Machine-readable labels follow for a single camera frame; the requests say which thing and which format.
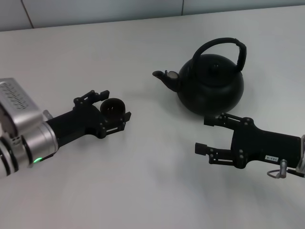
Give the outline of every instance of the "white table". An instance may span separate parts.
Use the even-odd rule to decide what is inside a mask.
[[[152,77],[179,71],[205,42],[247,46],[243,97],[230,113],[279,133],[305,132],[305,6],[0,33],[0,76],[54,116],[89,90],[132,112],[125,131],[82,137],[0,181],[2,229],[303,229],[305,180],[272,179],[263,162],[208,164],[195,142],[229,149]],[[210,53],[237,60],[235,45]]]

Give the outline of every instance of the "label sticker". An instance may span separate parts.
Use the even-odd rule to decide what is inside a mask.
[[[278,161],[278,157],[266,155],[266,156],[265,156],[265,160],[277,162],[277,161]]]

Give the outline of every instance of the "black kettle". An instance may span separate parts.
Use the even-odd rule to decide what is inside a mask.
[[[208,48],[223,43],[239,47],[237,65],[215,54],[203,54]],[[234,38],[219,38],[201,46],[180,70],[153,72],[169,89],[178,93],[181,102],[198,115],[218,115],[234,108],[244,92],[241,70],[247,56],[246,46]]]

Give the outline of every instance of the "white wall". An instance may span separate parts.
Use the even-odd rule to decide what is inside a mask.
[[[183,0],[24,0],[35,28],[181,15]]]
[[[305,5],[305,0],[184,0],[183,15]]]
[[[23,0],[35,28],[181,15],[183,0]],[[184,0],[183,14],[304,5],[305,0]],[[30,29],[21,0],[0,0],[0,31]]]
[[[0,0],[0,31],[30,28],[20,0]]]

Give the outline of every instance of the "cable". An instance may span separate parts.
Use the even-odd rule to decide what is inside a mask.
[[[270,176],[270,177],[272,177],[272,178],[275,178],[275,179],[280,178],[280,177],[279,177],[279,173],[276,174],[276,176],[274,176],[274,175],[271,174],[271,173],[275,173],[275,172],[280,172],[280,170],[279,170],[279,169],[277,169],[277,170],[271,170],[271,171],[267,172],[267,175]],[[287,173],[292,174],[292,175],[295,175],[295,176],[298,176],[298,177],[305,177],[305,174],[303,174],[303,173],[298,173],[298,172],[296,172],[296,171],[293,170],[293,169],[288,169],[288,170],[287,170]]]
[[[21,4],[22,4],[22,6],[23,6],[23,9],[24,9],[24,11],[25,11],[27,17],[28,17],[28,20],[29,20],[29,22],[30,22],[30,25],[31,25],[32,29],[34,29],[33,23],[32,23],[32,21],[31,21],[31,19],[30,19],[30,16],[29,16],[29,14],[28,14],[27,9],[25,8],[25,5],[24,5],[24,3],[23,3],[23,0],[21,0]]]
[[[184,0],[182,0],[181,16],[183,16]]]

